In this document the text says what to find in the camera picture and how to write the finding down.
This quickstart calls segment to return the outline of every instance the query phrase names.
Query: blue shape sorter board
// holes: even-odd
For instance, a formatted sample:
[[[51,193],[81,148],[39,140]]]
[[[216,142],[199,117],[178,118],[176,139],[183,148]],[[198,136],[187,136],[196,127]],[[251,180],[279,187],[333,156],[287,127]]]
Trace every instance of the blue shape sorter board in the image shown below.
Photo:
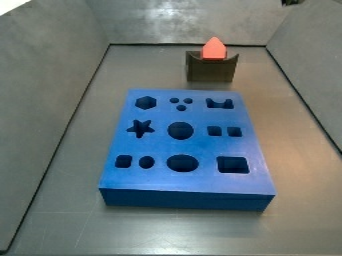
[[[264,210],[275,188],[240,95],[129,90],[99,189],[107,205]]]

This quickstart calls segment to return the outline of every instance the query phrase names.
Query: metal wall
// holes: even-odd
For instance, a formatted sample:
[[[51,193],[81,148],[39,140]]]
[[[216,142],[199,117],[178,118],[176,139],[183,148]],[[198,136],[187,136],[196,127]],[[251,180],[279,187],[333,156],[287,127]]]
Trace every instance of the metal wall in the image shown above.
[[[267,44],[291,84],[342,151],[342,5],[307,0]]]
[[[0,17],[0,252],[107,47],[83,0],[33,0]]]
[[[280,0],[87,0],[112,44],[266,45],[292,7]]]

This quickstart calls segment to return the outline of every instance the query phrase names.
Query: square hole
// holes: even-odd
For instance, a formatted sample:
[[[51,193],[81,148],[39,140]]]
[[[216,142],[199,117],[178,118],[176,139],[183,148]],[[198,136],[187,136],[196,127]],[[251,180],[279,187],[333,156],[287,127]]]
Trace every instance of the square hole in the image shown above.
[[[128,168],[131,166],[131,163],[132,163],[132,156],[119,155],[116,157],[115,167],[116,168]]]
[[[220,173],[246,174],[250,172],[247,160],[244,157],[219,156],[216,160]]]
[[[227,132],[230,137],[242,137],[242,132],[239,127],[228,127]]]
[[[219,126],[208,126],[207,130],[210,136],[222,136],[222,129]]]

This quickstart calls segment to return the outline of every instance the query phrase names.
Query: red shape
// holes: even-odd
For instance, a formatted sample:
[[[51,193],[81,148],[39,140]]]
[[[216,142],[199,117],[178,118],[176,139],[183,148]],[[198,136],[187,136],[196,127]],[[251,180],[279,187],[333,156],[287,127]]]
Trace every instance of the red shape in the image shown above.
[[[203,60],[223,60],[227,56],[224,44],[216,37],[212,37],[202,48]]]

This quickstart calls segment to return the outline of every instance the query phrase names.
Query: gray floor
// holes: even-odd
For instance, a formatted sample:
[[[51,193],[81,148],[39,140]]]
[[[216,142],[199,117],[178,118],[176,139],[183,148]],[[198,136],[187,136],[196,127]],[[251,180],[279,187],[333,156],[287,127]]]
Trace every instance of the gray floor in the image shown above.
[[[266,49],[230,48],[231,84],[188,84],[198,49],[111,47],[9,254],[342,253],[341,155]],[[242,93],[278,189],[262,214],[105,207],[96,186],[128,88]]]

